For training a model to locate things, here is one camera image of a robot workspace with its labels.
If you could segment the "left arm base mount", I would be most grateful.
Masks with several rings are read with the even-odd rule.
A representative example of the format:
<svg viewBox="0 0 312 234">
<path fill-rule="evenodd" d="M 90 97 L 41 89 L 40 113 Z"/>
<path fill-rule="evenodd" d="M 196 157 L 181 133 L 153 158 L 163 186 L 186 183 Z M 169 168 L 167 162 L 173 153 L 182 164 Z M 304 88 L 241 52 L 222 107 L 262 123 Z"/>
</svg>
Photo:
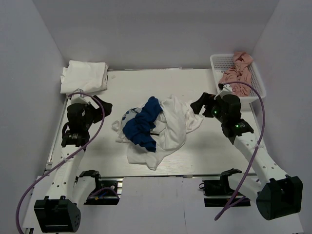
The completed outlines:
<svg viewBox="0 0 312 234">
<path fill-rule="evenodd" d="M 122 180 L 122 178 L 77 177 L 73 199 L 78 205 L 117 205 L 121 198 Z"/>
</svg>

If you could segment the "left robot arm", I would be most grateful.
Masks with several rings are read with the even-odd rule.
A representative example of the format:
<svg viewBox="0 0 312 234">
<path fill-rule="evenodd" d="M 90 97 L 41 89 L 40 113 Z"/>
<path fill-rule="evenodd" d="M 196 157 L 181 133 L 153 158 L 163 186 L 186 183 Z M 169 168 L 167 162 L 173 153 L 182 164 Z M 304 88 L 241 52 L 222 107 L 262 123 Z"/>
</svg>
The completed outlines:
<svg viewBox="0 0 312 234">
<path fill-rule="evenodd" d="M 81 221 L 79 206 L 88 195 L 99 194 L 103 182 L 94 170 L 78 174 L 78 168 L 91 142 L 89 129 L 92 124 L 104 123 L 113 105 L 92 96 L 95 108 L 79 94 L 71 96 L 67 107 L 67 122 L 62 129 L 60 162 L 52 168 L 54 179 L 44 199 L 36 200 L 34 211 L 43 233 L 75 233 Z"/>
</svg>

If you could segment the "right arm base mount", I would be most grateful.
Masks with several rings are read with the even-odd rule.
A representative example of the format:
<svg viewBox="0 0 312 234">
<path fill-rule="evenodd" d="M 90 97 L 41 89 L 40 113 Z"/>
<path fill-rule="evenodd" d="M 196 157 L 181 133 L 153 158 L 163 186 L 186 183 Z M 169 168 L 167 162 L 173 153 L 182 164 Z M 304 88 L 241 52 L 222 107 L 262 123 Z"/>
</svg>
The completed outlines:
<svg viewBox="0 0 312 234">
<path fill-rule="evenodd" d="M 233 189 L 227 188 L 220 178 L 204 179 L 198 188 L 204 194 L 206 208 L 224 207 L 234 192 Z"/>
</svg>

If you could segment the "white printed t shirt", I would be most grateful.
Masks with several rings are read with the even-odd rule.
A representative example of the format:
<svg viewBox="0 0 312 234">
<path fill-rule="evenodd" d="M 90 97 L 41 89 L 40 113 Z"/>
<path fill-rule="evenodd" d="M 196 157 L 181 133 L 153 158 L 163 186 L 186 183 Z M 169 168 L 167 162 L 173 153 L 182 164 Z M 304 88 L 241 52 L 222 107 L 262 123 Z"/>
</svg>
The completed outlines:
<svg viewBox="0 0 312 234">
<path fill-rule="evenodd" d="M 141 108 L 131 108 L 129 109 L 123 116 L 121 119 L 121 122 L 126 124 L 129 120 L 133 119 L 137 114 L 139 114 L 141 112 Z"/>
</svg>

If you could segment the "blue t shirt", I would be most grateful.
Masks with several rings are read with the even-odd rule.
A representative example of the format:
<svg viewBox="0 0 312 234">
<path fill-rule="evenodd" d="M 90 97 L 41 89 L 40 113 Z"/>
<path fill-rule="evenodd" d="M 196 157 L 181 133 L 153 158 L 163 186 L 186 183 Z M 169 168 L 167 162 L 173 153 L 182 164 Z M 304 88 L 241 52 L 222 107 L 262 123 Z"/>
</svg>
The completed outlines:
<svg viewBox="0 0 312 234">
<path fill-rule="evenodd" d="M 133 144 L 154 153 L 156 141 L 151 137 L 151 130 L 156 127 L 154 122 L 161 112 L 158 99 L 154 96 L 150 97 L 139 114 L 126 124 L 121 123 L 122 132 Z"/>
</svg>

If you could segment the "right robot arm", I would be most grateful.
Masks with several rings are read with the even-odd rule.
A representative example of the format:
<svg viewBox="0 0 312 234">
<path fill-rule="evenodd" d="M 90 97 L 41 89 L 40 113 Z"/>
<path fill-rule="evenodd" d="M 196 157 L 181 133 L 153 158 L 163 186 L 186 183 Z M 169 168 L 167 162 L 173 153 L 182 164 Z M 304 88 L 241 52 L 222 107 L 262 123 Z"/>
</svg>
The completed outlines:
<svg viewBox="0 0 312 234">
<path fill-rule="evenodd" d="M 241 117 L 240 98 L 233 94 L 216 96 L 203 93 L 190 107 L 195 114 L 205 109 L 205 117 L 221 123 L 224 136 L 248 160 L 247 169 L 253 169 L 259 181 L 248 178 L 248 171 L 224 171 L 220 188 L 225 194 L 242 194 L 253 201 L 266 220 L 300 212 L 303 183 L 297 176 L 288 175 L 260 146 L 253 128 Z"/>
</svg>

